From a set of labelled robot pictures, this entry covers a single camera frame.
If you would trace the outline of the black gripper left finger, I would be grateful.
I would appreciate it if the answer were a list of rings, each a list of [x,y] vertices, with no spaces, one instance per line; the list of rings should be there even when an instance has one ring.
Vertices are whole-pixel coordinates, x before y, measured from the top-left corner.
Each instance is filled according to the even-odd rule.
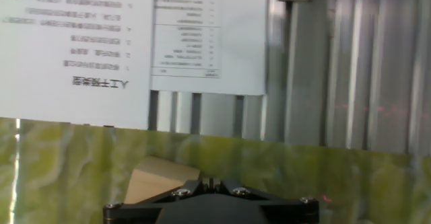
[[[103,209],[103,224],[156,223],[162,209],[168,204],[205,194],[207,184],[201,180],[187,180],[182,186],[133,204],[112,202]]]

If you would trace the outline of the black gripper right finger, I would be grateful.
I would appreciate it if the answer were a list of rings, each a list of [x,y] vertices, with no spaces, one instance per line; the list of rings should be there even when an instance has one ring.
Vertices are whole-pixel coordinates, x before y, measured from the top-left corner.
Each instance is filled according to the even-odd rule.
[[[319,202],[313,197],[282,198],[255,188],[242,185],[235,180],[222,180],[212,184],[214,194],[225,196],[226,201],[213,203],[221,209],[222,223],[305,223],[319,222]]]

